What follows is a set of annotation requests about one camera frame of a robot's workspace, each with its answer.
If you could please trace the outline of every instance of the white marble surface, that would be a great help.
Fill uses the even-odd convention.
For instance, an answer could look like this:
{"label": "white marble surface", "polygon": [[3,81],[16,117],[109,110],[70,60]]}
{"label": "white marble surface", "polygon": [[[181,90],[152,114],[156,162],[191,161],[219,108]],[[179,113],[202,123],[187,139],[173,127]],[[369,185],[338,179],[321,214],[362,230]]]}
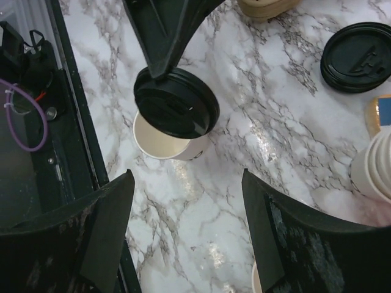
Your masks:
{"label": "white marble surface", "polygon": [[319,69],[339,29],[391,24],[389,0],[303,0],[263,24],[231,0],[218,7],[180,62],[221,105],[212,147],[192,162],[148,158],[133,140],[133,84],[146,63],[122,2],[61,3],[109,177],[127,168],[136,177],[126,237],[144,293],[251,291],[244,168],[326,213],[391,223],[391,209],[352,195],[348,179],[351,158],[369,141],[364,105],[390,93],[391,81],[343,95]]}

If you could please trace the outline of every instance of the white paper cup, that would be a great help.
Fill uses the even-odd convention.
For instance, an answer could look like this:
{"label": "white paper cup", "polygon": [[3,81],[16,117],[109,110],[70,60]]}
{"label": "white paper cup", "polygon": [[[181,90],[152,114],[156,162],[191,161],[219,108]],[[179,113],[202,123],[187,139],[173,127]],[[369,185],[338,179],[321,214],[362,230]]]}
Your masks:
{"label": "white paper cup", "polygon": [[371,175],[371,178],[372,178],[375,186],[386,197],[391,198],[391,189],[386,185],[385,182],[383,182],[382,178],[380,177],[380,174],[378,171],[379,166],[378,166],[377,160],[376,160],[376,156],[383,155],[380,152],[380,146],[381,146],[381,143],[384,140],[386,140],[386,138],[387,138],[387,133],[383,133],[383,135],[379,136],[377,138],[376,142],[373,144],[373,147],[371,148],[370,153],[368,155],[368,168],[369,168],[369,174]]}
{"label": "white paper cup", "polygon": [[262,293],[261,281],[259,280],[259,274],[257,269],[257,263],[254,262],[251,273],[251,285],[253,293]]}
{"label": "white paper cup", "polygon": [[383,183],[391,189],[391,131],[381,140],[376,165]]}
{"label": "white paper cup", "polygon": [[370,151],[373,149],[374,144],[378,139],[383,135],[383,133],[378,133],[377,136],[371,141],[371,144],[365,149],[362,150],[357,156],[353,159],[350,166],[350,179],[353,184],[355,191],[366,195],[374,200],[383,200],[388,203],[391,203],[391,199],[386,197],[374,184],[368,166],[368,157]]}
{"label": "white paper cup", "polygon": [[138,112],[133,122],[133,136],[143,153],[159,160],[188,161],[198,158],[208,148],[209,139],[178,139],[149,124]]}

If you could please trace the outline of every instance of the stack of paper cups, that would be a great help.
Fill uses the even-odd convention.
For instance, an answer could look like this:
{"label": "stack of paper cups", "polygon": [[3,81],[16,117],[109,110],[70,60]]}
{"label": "stack of paper cups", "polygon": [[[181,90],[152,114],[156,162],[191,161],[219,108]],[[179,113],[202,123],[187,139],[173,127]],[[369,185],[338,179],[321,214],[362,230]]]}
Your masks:
{"label": "stack of paper cups", "polygon": [[259,274],[258,274],[258,268],[256,262],[252,266],[251,285],[252,285],[252,293],[262,293],[261,281],[259,280]]}
{"label": "stack of paper cups", "polygon": [[356,192],[391,204],[391,128],[385,128],[353,159],[350,177]]}

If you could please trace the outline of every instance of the stack of cup lids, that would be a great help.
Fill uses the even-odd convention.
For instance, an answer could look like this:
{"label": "stack of cup lids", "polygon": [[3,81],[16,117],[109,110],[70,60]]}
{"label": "stack of cup lids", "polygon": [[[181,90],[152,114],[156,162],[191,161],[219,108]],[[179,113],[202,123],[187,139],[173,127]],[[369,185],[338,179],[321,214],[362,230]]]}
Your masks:
{"label": "stack of cup lids", "polygon": [[356,23],[333,35],[324,48],[321,74],[332,88],[362,93],[391,76],[391,27]]}
{"label": "stack of cup lids", "polygon": [[350,177],[354,190],[391,204],[391,128],[384,128],[353,159]]}

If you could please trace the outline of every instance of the black plastic lid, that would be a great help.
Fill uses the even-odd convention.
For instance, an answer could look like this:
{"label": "black plastic lid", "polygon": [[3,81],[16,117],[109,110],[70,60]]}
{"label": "black plastic lid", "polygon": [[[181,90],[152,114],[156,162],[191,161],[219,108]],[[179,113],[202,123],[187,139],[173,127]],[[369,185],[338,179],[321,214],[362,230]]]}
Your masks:
{"label": "black plastic lid", "polygon": [[148,68],[137,76],[134,97],[140,114],[169,136],[195,139],[210,132],[220,115],[217,99],[197,76],[173,68],[163,78],[151,78]]}
{"label": "black plastic lid", "polygon": [[391,27],[356,23],[331,37],[321,59],[321,74],[333,88],[362,93],[391,76]]}

